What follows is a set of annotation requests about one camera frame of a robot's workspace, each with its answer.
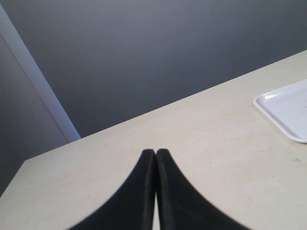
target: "plastic tray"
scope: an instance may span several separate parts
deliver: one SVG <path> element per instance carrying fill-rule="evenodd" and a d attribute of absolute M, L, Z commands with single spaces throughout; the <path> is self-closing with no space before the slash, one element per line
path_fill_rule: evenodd
<path fill-rule="evenodd" d="M 290 139 L 307 143 L 307 80 L 259 95 L 254 104 Z"/>

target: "white door frame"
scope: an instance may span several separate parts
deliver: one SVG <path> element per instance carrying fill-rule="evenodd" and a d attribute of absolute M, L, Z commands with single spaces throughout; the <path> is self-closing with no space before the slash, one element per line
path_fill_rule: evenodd
<path fill-rule="evenodd" d="M 68 142 L 80 139 L 80 135 L 55 96 L 44 75 L 38 68 L 27 47 L 0 4 L 0 34 L 11 49 L 34 89 L 42 99 Z"/>

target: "tray rim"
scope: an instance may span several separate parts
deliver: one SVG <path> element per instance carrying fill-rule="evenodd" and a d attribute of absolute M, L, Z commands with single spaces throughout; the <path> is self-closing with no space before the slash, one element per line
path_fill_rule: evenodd
<path fill-rule="evenodd" d="M 299 81 L 299 82 L 296 82 L 296 83 L 293 83 L 293 84 L 290 84 L 290 85 L 286 85 L 286 86 L 283 86 L 281 88 L 278 88 L 278 89 L 275 89 L 275 90 L 272 90 L 272 91 L 269 91 L 269 92 L 266 92 L 266 93 L 263 93 L 263 94 L 260 94 L 258 96 L 256 96 L 253 100 L 253 103 L 254 105 L 263 113 L 266 115 L 267 118 L 269 118 L 287 137 L 289 137 L 291 140 L 294 140 L 296 142 L 300 142 L 300 143 L 307 143 L 307 138 L 300 138 L 298 136 L 294 136 L 293 134 L 291 134 L 278 120 L 276 120 L 274 117 L 272 117 L 271 114 L 269 114 L 259 103 L 258 103 L 258 100 L 260 100 L 261 98 L 265 97 L 265 95 L 267 94 L 271 94 L 271 93 L 274 93 L 276 91 L 280 91 L 280 90 L 284 90 L 285 88 L 288 88 L 288 87 L 293 87 L 293 85 L 296 85 L 296 84 L 302 84 L 303 82 L 307 83 L 307 80 L 302 80 L 302 81 Z"/>

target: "beige table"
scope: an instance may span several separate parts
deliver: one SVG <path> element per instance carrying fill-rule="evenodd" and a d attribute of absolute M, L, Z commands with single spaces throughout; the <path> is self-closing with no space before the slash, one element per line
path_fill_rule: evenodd
<path fill-rule="evenodd" d="M 0 229 L 65 229 L 118 189 L 143 149 L 168 148 L 190 182 L 237 221 L 306 230 L 307 145 L 252 102 L 305 78 L 307 51 L 29 159 L 0 198 Z"/>

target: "wall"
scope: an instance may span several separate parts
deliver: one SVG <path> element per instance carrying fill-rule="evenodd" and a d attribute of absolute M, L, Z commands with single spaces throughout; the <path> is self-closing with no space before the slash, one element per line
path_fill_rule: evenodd
<path fill-rule="evenodd" d="M 0 195 L 24 160 L 67 143 L 0 33 Z"/>
<path fill-rule="evenodd" d="M 307 49 L 305 0 L 0 0 L 81 136 Z"/>

